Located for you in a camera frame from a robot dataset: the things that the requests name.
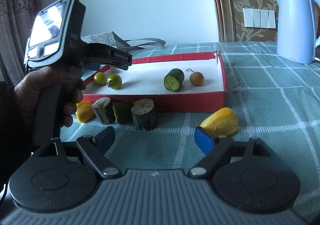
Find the yellow jackfruit piece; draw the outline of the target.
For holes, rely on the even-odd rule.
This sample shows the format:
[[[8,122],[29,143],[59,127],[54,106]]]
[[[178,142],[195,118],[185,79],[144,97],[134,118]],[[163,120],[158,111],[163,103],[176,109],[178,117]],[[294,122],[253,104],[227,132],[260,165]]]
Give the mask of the yellow jackfruit piece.
[[[76,118],[81,123],[86,123],[95,116],[95,112],[92,109],[92,102],[81,101],[76,104]]]
[[[200,127],[210,136],[232,136],[239,131],[239,119],[229,107],[223,107],[207,117]]]

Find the dark sugarcane chunk bitten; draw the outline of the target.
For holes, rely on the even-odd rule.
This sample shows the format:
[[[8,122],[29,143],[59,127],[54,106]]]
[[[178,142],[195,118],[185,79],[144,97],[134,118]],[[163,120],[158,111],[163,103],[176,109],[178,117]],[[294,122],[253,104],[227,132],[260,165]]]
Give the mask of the dark sugarcane chunk bitten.
[[[111,124],[115,121],[113,104],[109,97],[103,97],[92,104],[92,110],[101,124]]]

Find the small green cucumber slice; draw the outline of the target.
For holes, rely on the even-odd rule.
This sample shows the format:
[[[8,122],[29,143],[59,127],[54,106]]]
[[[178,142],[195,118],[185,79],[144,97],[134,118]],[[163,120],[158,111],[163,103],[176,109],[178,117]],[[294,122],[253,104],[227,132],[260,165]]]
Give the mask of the small green cucumber slice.
[[[113,113],[117,124],[125,124],[132,122],[131,107],[129,103],[116,102],[113,103]]]

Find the green tomato round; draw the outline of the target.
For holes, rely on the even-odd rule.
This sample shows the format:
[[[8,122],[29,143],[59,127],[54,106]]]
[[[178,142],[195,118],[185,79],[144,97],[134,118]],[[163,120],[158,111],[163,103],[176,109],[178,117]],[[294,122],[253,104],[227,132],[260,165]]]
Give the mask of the green tomato round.
[[[103,72],[97,72],[93,77],[93,81],[96,85],[103,86],[107,82],[107,76]]]

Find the dark sugarcane chunk whole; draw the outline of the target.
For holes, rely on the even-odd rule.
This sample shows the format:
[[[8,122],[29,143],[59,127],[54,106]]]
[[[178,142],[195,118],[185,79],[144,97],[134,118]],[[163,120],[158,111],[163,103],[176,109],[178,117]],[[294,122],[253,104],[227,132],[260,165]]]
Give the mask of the dark sugarcane chunk whole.
[[[135,101],[131,107],[133,124],[136,130],[153,130],[157,126],[157,115],[152,99]]]

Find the green tomato with calyx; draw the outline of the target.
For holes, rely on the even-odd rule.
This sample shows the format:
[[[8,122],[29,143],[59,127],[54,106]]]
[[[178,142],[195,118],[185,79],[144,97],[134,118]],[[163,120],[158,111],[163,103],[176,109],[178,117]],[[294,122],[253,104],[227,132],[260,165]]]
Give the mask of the green tomato with calyx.
[[[118,74],[111,74],[107,77],[106,85],[113,89],[113,90],[118,90],[121,88],[122,85],[122,78]]]

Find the brown longan with stem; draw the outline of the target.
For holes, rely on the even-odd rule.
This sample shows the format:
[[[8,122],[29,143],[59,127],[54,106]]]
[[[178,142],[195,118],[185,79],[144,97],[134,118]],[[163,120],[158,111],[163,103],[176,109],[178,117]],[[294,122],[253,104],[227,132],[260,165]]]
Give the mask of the brown longan with stem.
[[[201,72],[195,72],[191,68],[186,69],[187,72],[191,72],[191,75],[189,77],[189,81],[194,86],[201,86],[204,82],[204,76]]]

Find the green cucumber chunk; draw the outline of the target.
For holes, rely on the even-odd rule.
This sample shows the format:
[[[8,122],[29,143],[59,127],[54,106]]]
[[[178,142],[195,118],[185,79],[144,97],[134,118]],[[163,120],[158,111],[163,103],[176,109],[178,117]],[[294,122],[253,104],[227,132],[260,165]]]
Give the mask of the green cucumber chunk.
[[[177,92],[182,87],[184,73],[178,68],[172,69],[163,80],[164,87],[172,92]]]

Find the brown patterned curtain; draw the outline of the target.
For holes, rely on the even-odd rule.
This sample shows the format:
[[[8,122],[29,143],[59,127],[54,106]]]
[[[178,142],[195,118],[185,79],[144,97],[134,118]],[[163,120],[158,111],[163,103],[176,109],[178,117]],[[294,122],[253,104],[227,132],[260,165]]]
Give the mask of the brown patterned curtain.
[[[10,84],[25,75],[25,46],[39,10],[38,0],[1,0],[1,69]]]

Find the grey patterned gift bag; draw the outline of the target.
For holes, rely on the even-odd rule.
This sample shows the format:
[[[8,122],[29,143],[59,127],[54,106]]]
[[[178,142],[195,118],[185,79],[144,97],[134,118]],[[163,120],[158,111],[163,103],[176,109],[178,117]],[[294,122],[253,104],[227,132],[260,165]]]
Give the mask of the grey patterned gift bag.
[[[137,51],[149,47],[164,47],[166,42],[159,38],[142,38],[124,40],[114,32],[105,32],[82,36],[81,40],[87,43],[100,43],[112,46],[125,52]]]

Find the teal plaid tablecloth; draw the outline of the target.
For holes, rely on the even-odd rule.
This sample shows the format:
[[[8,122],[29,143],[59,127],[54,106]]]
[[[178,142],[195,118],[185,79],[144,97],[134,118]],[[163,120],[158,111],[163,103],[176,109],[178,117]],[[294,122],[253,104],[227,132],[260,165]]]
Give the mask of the teal plaid tablecloth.
[[[319,214],[319,63],[281,58],[273,42],[216,42],[151,48],[134,58],[220,51],[227,76],[226,106],[239,118],[233,137],[261,138],[297,174],[294,210],[311,221]],[[206,113],[158,114],[152,131],[114,124],[116,140],[106,153],[121,170],[189,170],[203,158],[194,130]]]

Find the light blue electric kettle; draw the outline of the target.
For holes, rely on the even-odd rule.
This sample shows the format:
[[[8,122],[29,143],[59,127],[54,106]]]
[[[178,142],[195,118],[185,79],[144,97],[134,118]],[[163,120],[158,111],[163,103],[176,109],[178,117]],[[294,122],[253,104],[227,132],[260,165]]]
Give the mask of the light blue electric kettle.
[[[276,0],[278,4],[277,54],[299,64],[311,64],[319,38],[313,4],[319,0]]]

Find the white wall switch panel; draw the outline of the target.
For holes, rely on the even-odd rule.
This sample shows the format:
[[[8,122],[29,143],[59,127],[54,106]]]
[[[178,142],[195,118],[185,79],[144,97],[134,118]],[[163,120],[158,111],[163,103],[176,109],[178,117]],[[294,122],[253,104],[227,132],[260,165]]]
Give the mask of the white wall switch panel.
[[[276,29],[274,10],[243,8],[244,26],[247,28]]]

